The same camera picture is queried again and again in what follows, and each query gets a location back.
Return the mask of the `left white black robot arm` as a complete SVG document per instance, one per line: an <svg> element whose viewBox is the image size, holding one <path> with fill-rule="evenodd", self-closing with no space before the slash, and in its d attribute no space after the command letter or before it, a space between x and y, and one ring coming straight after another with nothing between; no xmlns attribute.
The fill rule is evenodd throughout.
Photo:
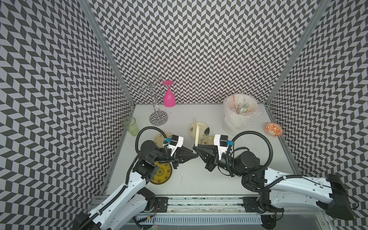
<svg viewBox="0 0 368 230"><path fill-rule="evenodd" d="M164 137L159 148L152 140L139 143L144 131L156 130ZM119 230L141 212L153 211L155 194L146 188L159 170L157 163L179 164L198 157L193 150L183 146L183 137L168 138L158 127L147 126L139 131L135 141L135 159L130 165L124 183L100 205L89 213L78 214L72 224L74 230Z"/></svg>

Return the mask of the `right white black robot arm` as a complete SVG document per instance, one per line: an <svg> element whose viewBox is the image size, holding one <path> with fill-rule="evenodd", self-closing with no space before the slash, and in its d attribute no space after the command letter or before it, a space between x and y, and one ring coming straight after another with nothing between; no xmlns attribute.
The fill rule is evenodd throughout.
<svg viewBox="0 0 368 230"><path fill-rule="evenodd" d="M265 164L261 164L260 159L247 147L233 147L235 141L245 135L258 136L265 142L268 149ZM267 137L259 132L244 131L232 140L217 135L213 145L195 145L193 149L208 171L221 168L230 177L240 177L241 185L246 190L258 193L257 205L262 213L300 207L322 210L336 219L354 220L354 208L350 202L357 200L348 195L338 175L312 178L270 168L273 147Z"/></svg>

